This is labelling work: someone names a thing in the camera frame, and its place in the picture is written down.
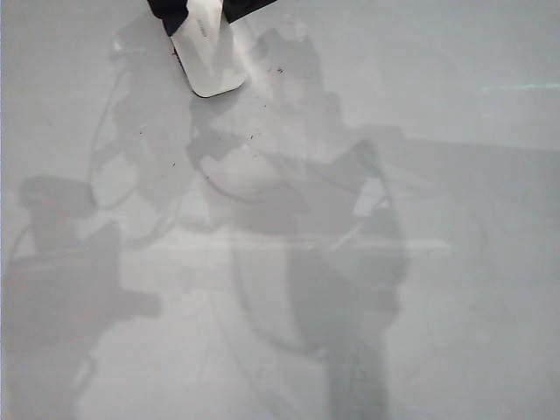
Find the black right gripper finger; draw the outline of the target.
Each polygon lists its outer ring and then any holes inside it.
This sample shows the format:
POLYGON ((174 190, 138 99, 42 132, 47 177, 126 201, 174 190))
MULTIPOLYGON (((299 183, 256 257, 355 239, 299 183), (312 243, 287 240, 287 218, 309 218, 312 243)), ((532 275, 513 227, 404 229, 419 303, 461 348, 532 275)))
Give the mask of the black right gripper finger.
POLYGON ((171 37, 187 20, 189 15, 187 4, 187 0, 148 0, 151 13, 162 22, 168 37, 171 37))
POLYGON ((276 0, 224 0, 222 11, 229 24, 273 4, 276 0))

